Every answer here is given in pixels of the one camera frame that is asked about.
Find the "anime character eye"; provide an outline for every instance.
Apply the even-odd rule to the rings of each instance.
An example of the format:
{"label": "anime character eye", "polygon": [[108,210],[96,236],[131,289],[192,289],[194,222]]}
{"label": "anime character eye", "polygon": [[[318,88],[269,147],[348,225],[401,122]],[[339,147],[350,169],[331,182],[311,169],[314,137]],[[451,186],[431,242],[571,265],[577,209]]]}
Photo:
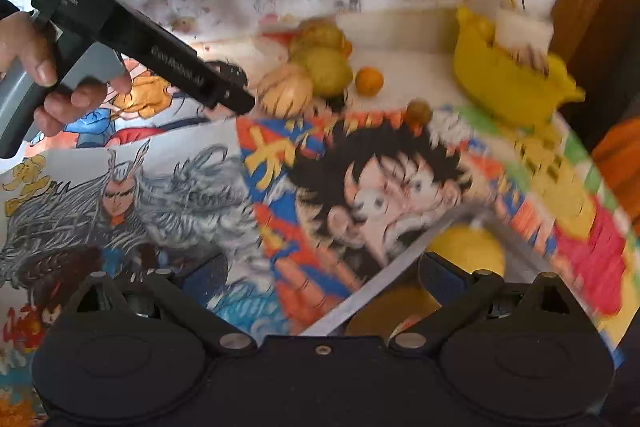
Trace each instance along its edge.
{"label": "anime character eye", "polygon": [[433,174],[428,171],[416,172],[407,183],[407,189],[412,196],[433,193],[435,191],[433,187]]}
{"label": "anime character eye", "polygon": [[354,214],[360,219],[383,216],[388,206],[385,195],[373,188],[360,190],[353,200]]}

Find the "yellow fruit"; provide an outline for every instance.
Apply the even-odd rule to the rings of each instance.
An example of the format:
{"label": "yellow fruit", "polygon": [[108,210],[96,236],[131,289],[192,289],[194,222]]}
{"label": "yellow fruit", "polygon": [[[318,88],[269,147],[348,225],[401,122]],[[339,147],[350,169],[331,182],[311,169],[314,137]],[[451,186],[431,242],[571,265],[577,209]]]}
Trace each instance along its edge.
{"label": "yellow fruit", "polygon": [[289,43],[289,57],[306,48],[342,50],[345,43],[344,33],[335,25],[335,22],[309,19],[300,25],[300,33]]}
{"label": "yellow fruit", "polygon": [[362,96],[376,96],[385,83],[385,77],[376,68],[366,66],[356,75],[356,89]]}
{"label": "yellow fruit", "polygon": [[311,102],[311,77],[297,64],[284,64],[267,73],[258,84],[258,102],[262,110],[275,118],[292,118]]}
{"label": "yellow fruit", "polygon": [[487,269],[504,276],[504,251],[485,229],[454,225],[436,237],[429,250],[466,272]]}
{"label": "yellow fruit", "polygon": [[306,68],[314,84],[314,96],[338,96],[353,82],[353,71],[340,51],[331,48],[306,48],[291,57],[291,62]]}

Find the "yellow ball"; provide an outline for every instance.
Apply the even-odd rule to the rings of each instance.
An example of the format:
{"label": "yellow ball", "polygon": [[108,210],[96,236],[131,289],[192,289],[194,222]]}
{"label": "yellow ball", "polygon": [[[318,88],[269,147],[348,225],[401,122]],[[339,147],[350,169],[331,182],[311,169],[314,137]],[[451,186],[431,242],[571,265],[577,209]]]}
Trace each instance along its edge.
{"label": "yellow ball", "polygon": [[485,229],[454,225],[437,236],[429,250],[466,272],[486,269],[504,276],[504,250]]}
{"label": "yellow ball", "polygon": [[353,71],[347,59],[331,48],[306,48],[291,62],[306,68],[314,84],[314,96],[331,98],[338,96],[353,82]]}

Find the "metal screw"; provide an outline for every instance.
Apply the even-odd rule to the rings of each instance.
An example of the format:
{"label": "metal screw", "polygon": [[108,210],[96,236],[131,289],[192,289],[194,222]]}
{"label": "metal screw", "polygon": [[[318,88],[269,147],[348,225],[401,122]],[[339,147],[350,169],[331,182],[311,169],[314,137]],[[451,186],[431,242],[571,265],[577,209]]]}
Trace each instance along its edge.
{"label": "metal screw", "polygon": [[333,349],[330,346],[317,346],[316,353],[318,355],[330,355]]}
{"label": "metal screw", "polygon": [[251,337],[244,333],[227,333],[220,337],[220,346],[226,349],[244,349],[251,344]]}
{"label": "metal screw", "polygon": [[427,339],[420,333],[400,333],[396,337],[396,344],[404,349],[417,349],[424,346]]}

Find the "green fruit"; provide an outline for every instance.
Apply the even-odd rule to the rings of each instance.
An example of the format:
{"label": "green fruit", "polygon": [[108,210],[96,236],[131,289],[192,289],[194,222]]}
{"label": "green fruit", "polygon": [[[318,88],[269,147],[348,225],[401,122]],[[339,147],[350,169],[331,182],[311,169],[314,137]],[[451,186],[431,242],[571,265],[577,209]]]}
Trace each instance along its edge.
{"label": "green fruit", "polygon": [[293,55],[291,62],[307,69],[314,84],[314,96],[338,96],[353,82],[353,71],[338,50],[305,48]]}

